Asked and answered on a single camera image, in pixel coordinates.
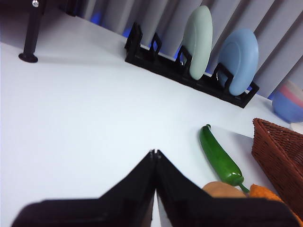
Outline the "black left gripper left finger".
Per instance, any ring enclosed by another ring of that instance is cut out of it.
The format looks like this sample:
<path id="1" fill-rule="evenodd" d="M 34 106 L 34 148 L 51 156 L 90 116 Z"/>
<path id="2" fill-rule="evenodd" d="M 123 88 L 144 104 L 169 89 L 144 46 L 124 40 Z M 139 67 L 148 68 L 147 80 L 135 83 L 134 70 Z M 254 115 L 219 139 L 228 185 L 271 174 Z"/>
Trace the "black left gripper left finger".
<path id="1" fill-rule="evenodd" d="M 45 200 L 26 205 L 14 227 L 149 227 L 155 152 L 150 151 L 118 184 L 96 199 Z"/>

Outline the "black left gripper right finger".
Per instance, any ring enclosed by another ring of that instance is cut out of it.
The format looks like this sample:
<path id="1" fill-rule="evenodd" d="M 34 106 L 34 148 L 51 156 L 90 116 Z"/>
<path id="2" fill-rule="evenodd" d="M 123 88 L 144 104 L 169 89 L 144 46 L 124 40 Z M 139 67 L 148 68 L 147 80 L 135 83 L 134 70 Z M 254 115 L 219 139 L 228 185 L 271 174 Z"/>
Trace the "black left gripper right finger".
<path id="1" fill-rule="evenodd" d="M 157 193 L 174 227 L 297 227 L 281 202 L 262 198 L 214 198 L 186 178 L 157 150 Z"/>

